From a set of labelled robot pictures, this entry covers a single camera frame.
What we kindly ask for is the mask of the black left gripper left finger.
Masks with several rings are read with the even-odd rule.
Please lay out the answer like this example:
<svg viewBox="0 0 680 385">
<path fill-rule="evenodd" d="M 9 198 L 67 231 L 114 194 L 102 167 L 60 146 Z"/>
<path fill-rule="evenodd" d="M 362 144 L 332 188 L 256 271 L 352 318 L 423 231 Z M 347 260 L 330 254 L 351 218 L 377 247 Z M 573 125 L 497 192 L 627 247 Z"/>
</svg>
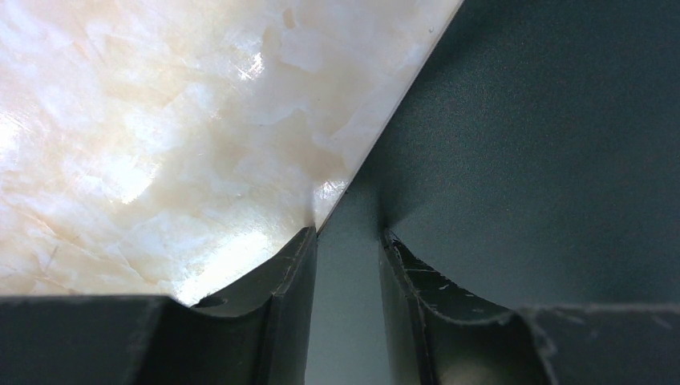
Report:
<svg viewBox="0 0 680 385">
<path fill-rule="evenodd" d="M 302 384 L 317 233 L 184 306 L 158 295 L 4 297 L 4 384 Z"/>
</svg>

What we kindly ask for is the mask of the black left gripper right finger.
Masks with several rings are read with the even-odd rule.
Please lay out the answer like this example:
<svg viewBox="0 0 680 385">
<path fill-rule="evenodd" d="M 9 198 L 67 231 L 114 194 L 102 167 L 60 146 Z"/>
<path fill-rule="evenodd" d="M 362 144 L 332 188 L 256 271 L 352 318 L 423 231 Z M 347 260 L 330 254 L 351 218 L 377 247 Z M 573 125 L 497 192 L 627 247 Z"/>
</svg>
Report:
<svg viewBox="0 0 680 385">
<path fill-rule="evenodd" d="M 676 304 L 509 309 L 458 286 L 390 230 L 378 254 L 396 384 L 676 384 Z"/>
</svg>

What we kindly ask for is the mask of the black file folder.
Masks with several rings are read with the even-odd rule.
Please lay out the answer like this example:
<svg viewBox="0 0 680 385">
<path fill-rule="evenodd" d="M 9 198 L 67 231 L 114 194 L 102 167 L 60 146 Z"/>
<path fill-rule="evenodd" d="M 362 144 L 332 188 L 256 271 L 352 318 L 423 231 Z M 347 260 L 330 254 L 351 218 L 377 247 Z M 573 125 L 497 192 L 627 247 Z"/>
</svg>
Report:
<svg viewBox="0 0 680 385">
<path fill-rule="evenodd" d="M 389 228 L 504 306 L 679 300 L 679 4 L 466 1 L 325 223 L 308 384 L 388 384 Z"/>
</svg>

